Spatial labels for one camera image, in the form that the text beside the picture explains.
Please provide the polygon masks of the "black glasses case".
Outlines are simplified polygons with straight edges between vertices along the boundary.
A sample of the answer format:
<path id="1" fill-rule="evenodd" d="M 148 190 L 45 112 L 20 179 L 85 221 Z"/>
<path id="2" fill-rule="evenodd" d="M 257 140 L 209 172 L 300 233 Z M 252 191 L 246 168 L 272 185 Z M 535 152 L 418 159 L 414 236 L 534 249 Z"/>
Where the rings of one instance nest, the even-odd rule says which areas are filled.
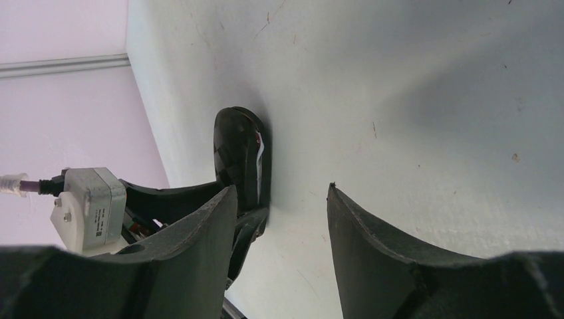
<path id="1" fill-rule="evenodd" d="M 271 199 L 271 137 L 251 110 L 232 106 L 220 110 L 213 128 L 215 175 L 237 191 L 237 214 L 267 207 Z"/>

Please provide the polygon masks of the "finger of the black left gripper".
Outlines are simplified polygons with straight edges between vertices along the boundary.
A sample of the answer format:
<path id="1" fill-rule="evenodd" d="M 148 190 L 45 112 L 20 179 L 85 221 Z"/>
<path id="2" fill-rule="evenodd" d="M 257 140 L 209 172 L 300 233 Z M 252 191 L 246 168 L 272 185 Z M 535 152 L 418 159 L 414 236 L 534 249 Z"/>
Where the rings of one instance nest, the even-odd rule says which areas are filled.
<path id="1" fill-rule="evenodd" d="M 264 234 L 269 208 L 261 207 L 239 216 L 235 225 L 226 288 L 239 276 L 251 244 Z"/>
<path id="2" fill-rule="evenodd" d="M 161 229 L 197 211 L 224 186 L 217 182 L 171 189 L 142 187 L 121 180 L 126 190 L 125 229 Z"/>

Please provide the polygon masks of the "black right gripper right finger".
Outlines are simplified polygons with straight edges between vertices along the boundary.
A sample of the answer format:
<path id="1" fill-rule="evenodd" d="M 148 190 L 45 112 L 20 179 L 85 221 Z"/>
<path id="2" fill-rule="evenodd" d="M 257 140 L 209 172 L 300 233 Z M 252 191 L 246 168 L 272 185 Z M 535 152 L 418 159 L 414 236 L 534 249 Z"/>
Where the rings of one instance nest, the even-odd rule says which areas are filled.
<path id="1" fill-rule="evenodd" d="M 562 318 L 563 253 L 455 253 L 369 213 L 331 183 L 327 219 L 345 318 Z"/>

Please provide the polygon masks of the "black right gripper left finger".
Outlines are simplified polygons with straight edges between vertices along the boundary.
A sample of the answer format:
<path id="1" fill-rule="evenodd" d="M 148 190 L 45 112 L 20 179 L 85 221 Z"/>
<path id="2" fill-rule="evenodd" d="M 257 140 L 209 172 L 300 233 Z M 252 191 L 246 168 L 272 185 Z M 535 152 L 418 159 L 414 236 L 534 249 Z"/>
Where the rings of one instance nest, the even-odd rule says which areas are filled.
<path id="1" fill-rule="evenodd" d="M 219 318 L 237 213 L 234 187 L 116 254 L 1 248 L 2 318 Z"/>

